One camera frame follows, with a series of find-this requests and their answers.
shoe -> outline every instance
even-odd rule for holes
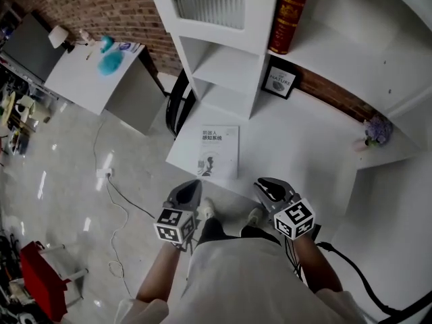
[[[213,201],[210,198],[204,198],[201,202],[199,211],[204,215],[205,219],[216,217],[216,210]]]
[[[263,218],[263,210],[259,207],[256,207],[250,212],[248,217],[248,223],[246,225],[250,225],[252,227],[258,227],[262,218]]]

blue plush object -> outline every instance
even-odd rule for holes
[[[110,52],[110,54],[104,56],[98,64],[98,69],[104,76],[109,76],[110,74],[117,71],[120,64],[123,61],[124,54],[122,51],[115,50]]]
[[[103,47],[101,49],[101,53],[103,54],[113,46],[114,39],[110,36],[102,36],[102,44]]]

white book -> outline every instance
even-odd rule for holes
[[[198,176],[237,179],[239,128],[239,126],[202,126]]]

concrete floor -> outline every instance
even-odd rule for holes
[[[22,246],[32,240],[44,245],[68,244],[49,257],[62,275],[88,268],[83,282],[72,284],[67,300],[78,294],[83,300],[70,308],[65,319],[72,323],[112,323],[117,305],[128,297],[121,278],[110,273],[115,260],[110,245],[113,231],[124,222],[124,212],[109,199],[105,183],[95,175],[97,167],[112,154],[113,183],[132,202],[157,216],[171,189],[194,178],[165,162],[174,142],[165,126],[165,106],[149,136],[131,130],[104,111],[97,116],[77,105],[58,109],[51,121],[38,126],[26,156],[0,156],[0,205],[3,227],[13,232]],[[162,244],[156,238],[153,220],[129,205],[110,187],[113,199],[129,212],[129,222],[114,239],[125,281],[134,296]],[[210,196],[223,212],[228,234],[236,234],[254,202],[204,183],[203,196]],[[199,238],[202,224],[195,232]],[[175,306],[186,284],[190,254],[182,253],[169,305]]]

black chair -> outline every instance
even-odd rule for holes
[[[184,70],[182,70],[182,73],[178,76],[177,82],[175,82],[173,90],[169,95],[167,113],[165,114],[165,121],[168,130],[174,135],[174,137],[177,137],[177,135],[179,134],[184,122],[186,121],[186,118],[190,113],[190,110],[192,109],[196,101],[194,93],[190,91],[188,93],[188,97],[184,102],[180,117],[177,119],[180,103],[182,102],[182,97],[188,84],[188,77],[186,76],[186,73],[184,73]]]

